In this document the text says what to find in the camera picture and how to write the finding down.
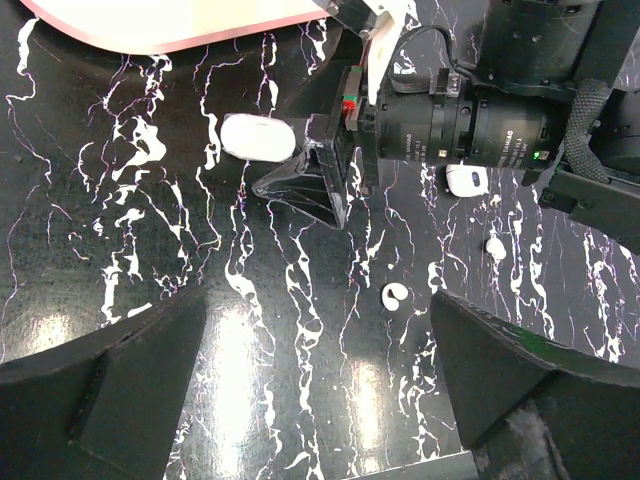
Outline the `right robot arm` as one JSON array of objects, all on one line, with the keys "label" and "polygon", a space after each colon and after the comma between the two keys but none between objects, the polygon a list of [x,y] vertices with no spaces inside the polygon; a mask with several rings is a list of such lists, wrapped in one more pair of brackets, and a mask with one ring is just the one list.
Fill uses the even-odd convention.
[{"label": "right robot arm", "polygon": [[639,29],[635,1],[493,1],[474,66],[397,75],[419,37],[396,1],[325,1],[336,55],[290,101],[299,150],[253,187],[340,229],[349,165],[384,161],[552,176],[539,203],[639,249],[639,94],[614,85]]}]

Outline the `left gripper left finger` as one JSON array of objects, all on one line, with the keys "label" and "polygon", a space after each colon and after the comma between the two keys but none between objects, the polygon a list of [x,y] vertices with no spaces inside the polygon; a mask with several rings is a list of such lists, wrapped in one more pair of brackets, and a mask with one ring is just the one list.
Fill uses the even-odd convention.
[{"label": "left gripper left finger", "polygon": [[207,321],[189,287],[1,366],[4,479],[163,477]]}]

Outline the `white earbud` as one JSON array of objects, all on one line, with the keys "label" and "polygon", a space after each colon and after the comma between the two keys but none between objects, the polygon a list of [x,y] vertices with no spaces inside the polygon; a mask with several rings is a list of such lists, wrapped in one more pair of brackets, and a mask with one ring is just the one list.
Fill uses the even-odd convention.
[{"label": "white earbud", "polygon": [[408,297],[409,291],[406,286],[399,282],[386,284],[381,290],[381,302],[388,311],[397,311],[400,304]]},{"label": "white earbud", "polygon": [[491,237],[486,241],[485,251],[495,261],[503,261],[507,256],[506,247],[498,237]]}]

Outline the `white earbud charging case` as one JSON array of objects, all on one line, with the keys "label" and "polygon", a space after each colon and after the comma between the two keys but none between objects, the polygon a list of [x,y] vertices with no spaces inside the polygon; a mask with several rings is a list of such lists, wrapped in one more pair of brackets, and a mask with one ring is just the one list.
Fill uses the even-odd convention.
[{"label": "white earbud charging case", "polygon": [[458,198],[473,198],[489,193],[487,169],[480,166],[451,164],[445,168],[447,186]]}]

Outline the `white oval case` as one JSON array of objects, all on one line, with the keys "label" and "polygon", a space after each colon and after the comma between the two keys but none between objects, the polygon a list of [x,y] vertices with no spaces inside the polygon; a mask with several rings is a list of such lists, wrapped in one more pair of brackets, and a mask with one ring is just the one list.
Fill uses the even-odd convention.
[{"label": "white oval case", "polygon": [[225,117],[220,140],[227,154],[248,161],[281,163],[296,149],[294,130],[286,122],[245,113]]}]

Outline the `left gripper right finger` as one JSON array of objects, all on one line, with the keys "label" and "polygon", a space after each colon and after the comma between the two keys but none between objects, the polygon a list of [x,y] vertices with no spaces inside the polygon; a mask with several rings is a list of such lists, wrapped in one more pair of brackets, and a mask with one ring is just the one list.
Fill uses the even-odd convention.
[{"label": "left gripper right finger", "polygon": [[430,321],[462,446],[482,479],[636,479],[639,371],[437,292]]}]

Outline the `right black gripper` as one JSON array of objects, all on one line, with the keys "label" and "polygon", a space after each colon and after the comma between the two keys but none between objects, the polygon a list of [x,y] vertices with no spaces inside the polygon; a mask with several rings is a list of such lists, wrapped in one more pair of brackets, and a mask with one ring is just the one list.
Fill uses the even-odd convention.
[{"label": "right black gripper", "polygon": [[286,99],[278,117],[293,129],[301,152],[257,180],[256,196],[344,228],[347,174],[366,102],[363,76],[347,58],[330,60]]}]

